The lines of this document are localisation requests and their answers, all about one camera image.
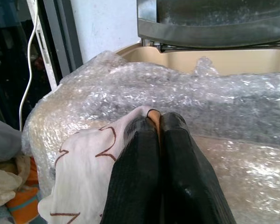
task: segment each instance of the white cable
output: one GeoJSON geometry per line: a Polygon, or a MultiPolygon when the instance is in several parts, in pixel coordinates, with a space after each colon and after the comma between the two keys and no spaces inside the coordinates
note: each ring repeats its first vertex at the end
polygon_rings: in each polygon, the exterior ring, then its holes
{"type": "Polygon", "coordinates": [[[26,87],[26,90],[24,92],[23,98],[21,100],[21,104],[20,104],[20,108],[19,108],[19,121],[20,121],[20,132],[23,130],[23,125],[22,125],[22,109],[23,109],[23,105],[24,105],[24,101],[26,99],[27,93],[29,91],[31,82],[32,82],[32,69],[31,69],[31,61],[30,61],[30,50],[31,50],[31,43],[33,41],[33,37],[35,35],[36,32],[36,27],[37,27],[37,16],[38,16],[38,4],[37,4],[37,0],[34,1],[34,5],[35,5],[35,15],[34,15],[34,27],[31,33],[31,36],[29,38],[29,42],[28,42],[28,50],[27,50],[27,58],[28,58],[28,67],[29,67],[29,81],[26,87]]]}

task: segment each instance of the plastic wrap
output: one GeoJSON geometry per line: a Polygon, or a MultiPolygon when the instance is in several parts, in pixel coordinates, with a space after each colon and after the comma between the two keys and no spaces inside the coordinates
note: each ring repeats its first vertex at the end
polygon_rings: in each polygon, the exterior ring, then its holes
{"type": "Polygon", "coordinates": [[[280,219],[280,73],[221,77],[205,57],[186,74],[104,52],[64,78],[40,100],[23,132],[23,151],[35,157],[43,195],[50,194],[55,155],[70,134],[102,127],[140,105],[175,111],[194,135],[216,141],[196,138],[238,223],[280,219]]]}

